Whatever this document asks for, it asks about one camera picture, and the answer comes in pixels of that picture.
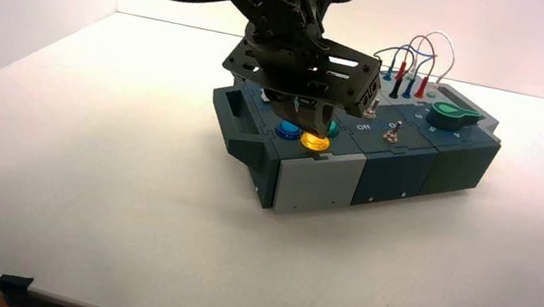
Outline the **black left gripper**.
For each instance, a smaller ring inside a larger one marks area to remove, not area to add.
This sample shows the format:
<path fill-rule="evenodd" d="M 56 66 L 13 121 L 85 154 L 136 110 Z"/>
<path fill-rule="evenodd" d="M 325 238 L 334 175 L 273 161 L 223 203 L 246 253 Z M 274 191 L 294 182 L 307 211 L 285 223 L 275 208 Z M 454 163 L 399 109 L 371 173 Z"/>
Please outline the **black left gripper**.
<path fill-rule="evenodd" d="M 332 40 L 310 51 L 261 47 L 244 37 L 224 60 L 224 69 L 293 100 L 295 123 L 318 137 L 330 137 L 335 109 L 360 117 L 379 92 L 381 61 Z M 318 101 L 323 102 L 318 108 Z"/>

